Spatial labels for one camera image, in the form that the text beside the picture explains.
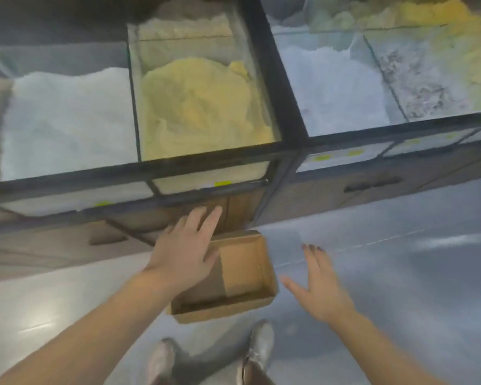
forearm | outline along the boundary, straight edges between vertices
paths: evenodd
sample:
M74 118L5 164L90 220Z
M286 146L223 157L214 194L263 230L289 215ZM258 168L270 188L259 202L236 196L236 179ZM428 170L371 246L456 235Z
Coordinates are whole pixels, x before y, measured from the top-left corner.
M330 326L372 385L445 385L396 348L361 314L353 311Z
M142 273L0 378L0 385L103 384L172 293Z

foot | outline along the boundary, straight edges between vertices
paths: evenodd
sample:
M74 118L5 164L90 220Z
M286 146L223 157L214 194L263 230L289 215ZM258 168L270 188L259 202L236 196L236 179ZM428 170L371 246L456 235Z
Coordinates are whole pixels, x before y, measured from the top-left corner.
M148 361L147 384L151 385L158 379L171 377L175 363L176 349L171 339L161 340Z
M267 320L261 320L251 331L247 359L255 362L262 370L267 368L274 347L274 330Z

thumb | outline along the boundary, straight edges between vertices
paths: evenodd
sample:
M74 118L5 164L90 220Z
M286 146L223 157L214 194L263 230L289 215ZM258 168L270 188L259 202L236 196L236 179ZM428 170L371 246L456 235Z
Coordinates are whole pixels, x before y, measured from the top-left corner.
M305 306L308 301L308 291L287 276L282 276L280 280L282 281L283 286L294 295L297 301L299 301L301 306Z
M219 250L212 250L207 254L207 257L205 259L205 270L207 271L207 275L210 274L212 271L212 267L214 267L215 261L217 261L219 258Z

brown box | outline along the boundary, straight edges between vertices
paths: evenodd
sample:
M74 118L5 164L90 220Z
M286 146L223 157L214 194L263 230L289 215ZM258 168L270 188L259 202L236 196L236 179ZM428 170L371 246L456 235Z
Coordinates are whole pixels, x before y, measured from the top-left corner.
M272 303L278 282L258 231L216 236L219 259L201 283L176 297L168 308L180 324L235 315Z

shiny floor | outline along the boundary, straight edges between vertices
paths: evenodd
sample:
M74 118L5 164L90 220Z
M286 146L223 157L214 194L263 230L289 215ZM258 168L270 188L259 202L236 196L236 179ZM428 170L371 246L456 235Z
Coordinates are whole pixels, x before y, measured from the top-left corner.
M358 309L396 343L452 384L481 384L481 180L260 230L277 274L305 283L301 241L323 246ZM0 373L100 304L146 259L1 281ZM269 307L231 318L182 326L159 317L107 383L144 385L150 351L167 336L186 352L180 384L198 383L239 354L262 317L276 328L269 373L277 384L368 384L335 335L284 288Z

